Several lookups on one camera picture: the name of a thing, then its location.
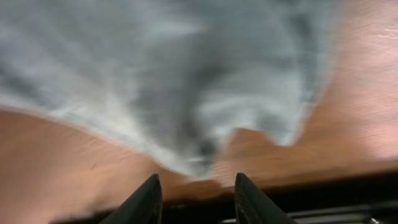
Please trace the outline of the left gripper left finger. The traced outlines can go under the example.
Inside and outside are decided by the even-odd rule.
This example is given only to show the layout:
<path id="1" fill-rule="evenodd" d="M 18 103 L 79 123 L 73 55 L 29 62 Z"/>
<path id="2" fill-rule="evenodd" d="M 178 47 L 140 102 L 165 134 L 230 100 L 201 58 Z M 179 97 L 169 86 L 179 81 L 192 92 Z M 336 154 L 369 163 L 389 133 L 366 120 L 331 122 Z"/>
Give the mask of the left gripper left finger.
<path id="1" fill-rule="evenodd" d="M 161 217 L 162 188 L 153 174 L 100 224 L 161 224 Z"/>

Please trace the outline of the light blue t-shirt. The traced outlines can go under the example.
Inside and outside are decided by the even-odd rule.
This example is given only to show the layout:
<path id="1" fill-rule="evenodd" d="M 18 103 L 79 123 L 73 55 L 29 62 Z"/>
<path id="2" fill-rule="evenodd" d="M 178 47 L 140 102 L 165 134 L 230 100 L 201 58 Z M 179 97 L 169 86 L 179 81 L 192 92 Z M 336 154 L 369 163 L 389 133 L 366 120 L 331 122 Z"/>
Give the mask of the light blue t-shirt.
<path id="1" fill-rule="evenodd" d="M 1 105 L 204 177 L 237 129 L 290 146 L 325 91 L 339 1 L 1 2 Z"/>

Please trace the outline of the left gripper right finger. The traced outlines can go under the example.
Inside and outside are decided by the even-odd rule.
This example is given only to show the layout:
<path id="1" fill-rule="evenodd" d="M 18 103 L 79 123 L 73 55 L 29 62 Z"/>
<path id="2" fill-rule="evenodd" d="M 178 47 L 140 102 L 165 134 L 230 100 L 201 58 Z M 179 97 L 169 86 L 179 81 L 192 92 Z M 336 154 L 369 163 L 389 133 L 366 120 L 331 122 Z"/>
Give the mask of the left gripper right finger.
<path id="1" fill-rule="evenodd" d="M 237 173 L 234 206 L 238 224 L 297 224 L 243 173 Z"/>

